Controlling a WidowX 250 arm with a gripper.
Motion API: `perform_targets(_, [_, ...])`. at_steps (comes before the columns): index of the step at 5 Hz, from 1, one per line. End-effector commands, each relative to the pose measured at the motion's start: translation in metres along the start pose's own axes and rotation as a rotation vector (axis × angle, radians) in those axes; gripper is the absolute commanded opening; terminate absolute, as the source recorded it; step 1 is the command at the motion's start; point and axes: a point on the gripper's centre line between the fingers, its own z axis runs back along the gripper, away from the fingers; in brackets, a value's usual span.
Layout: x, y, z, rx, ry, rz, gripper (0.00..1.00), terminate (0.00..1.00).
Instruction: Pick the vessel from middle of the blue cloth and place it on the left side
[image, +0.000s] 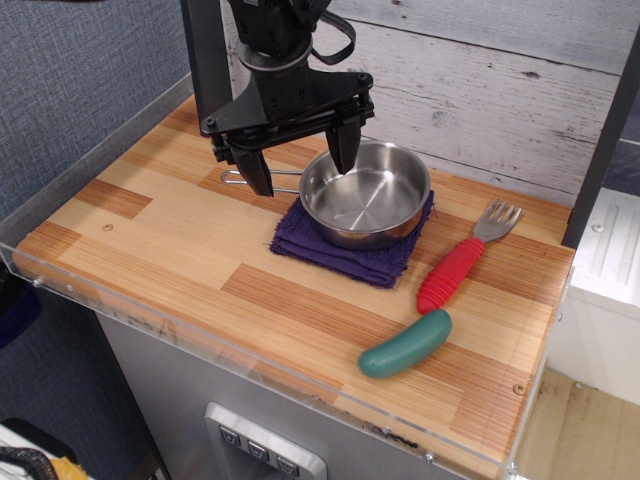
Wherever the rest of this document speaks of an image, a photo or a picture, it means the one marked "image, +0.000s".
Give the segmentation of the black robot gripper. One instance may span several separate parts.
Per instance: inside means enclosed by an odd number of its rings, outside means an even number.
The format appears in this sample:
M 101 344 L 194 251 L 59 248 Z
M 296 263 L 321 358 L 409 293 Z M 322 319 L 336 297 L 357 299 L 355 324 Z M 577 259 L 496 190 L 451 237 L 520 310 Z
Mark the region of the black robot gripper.
M 323 132 L 337 171 L 346 174 L 356 162 L 361 128 L 373 116 L 373 77 L 314 70 L 311 53 L 312 47 L 304 46 L 278 58 L 239 45 L 249 82 L 205 121 L 216 158 L 235 164 L 259 196 L 274 196 L 261 150 Z

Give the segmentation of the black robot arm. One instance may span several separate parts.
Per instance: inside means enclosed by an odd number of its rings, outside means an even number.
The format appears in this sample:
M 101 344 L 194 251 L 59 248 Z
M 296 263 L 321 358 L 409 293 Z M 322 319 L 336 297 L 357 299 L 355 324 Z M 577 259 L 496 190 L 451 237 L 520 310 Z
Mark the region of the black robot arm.
M 206 116 L 201 129 L 219 161 L 234 165 L 252 190 L 273 196 L 266 148 L 324 133 L 337 171 L 355 165 L 361 129 L 374 115 L 368 73 L 310 67 L 348 58 L 356 31 L 325 1 L 233 1 L 237 54 L 249 71 L 246 88 Z

